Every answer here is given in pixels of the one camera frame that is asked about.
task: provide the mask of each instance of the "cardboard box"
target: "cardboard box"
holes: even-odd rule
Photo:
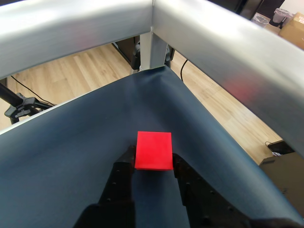
[[[304,14],[297,12],[281,29],[279,36],[304,50]]]

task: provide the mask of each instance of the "vertical post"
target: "vertical post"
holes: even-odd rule
[[[152,32],[140,35],[141,69],[161,67],[165,63],[167,43]]]

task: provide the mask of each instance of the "black cable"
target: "black cable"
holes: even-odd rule
[[[18,82],[20,85],[26,87],[26,86],[23,85],[20,81],[18,81],[17,79],[15,79],[12,75],[11,75],[11,77],[12,77],[16,82]],[[36,93],[35,93],[33,90],[31,90],[30,88],[28,88],[28,87],[26,87],[26,88],[27,88],[29,91],[31,91],[33,94],[35,94],[37,97],[39,97],[41,100],[50,103],[49,101],[42,99],[38,94],[36,94]]]
[[[182,67],[181,67],[181,69],[180,69],[180,78],[181,78],[181,80],[182,80],[182,82],[184,81],[183,79],[182,79],[182,69],[184,68],[184,66],[185,66],[185,64],[188,62],[188,60],[186,60],[185,62],[184,62],[184,64],[182,65]]]

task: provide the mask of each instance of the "aluminum frame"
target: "aluminum frame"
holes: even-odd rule
[[[304,52],[205,0],[28,0],[2,6],[0,79],[148,32],[177,49],[304,155]],[[143,55],[150,60],[162,53],[162,45],[156,51],[147,47]],[[150,60],[144,69],[154,67]]]

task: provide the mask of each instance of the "dark blue fabric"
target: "dark blue fabric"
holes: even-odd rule
[[[137,131],[182,156],[251,218],[302,218],[167,67],[125,77],[0,135],[0,227],[68,228],[98,201]],[[188,227],[172,171],[135,171],[139,228]]]

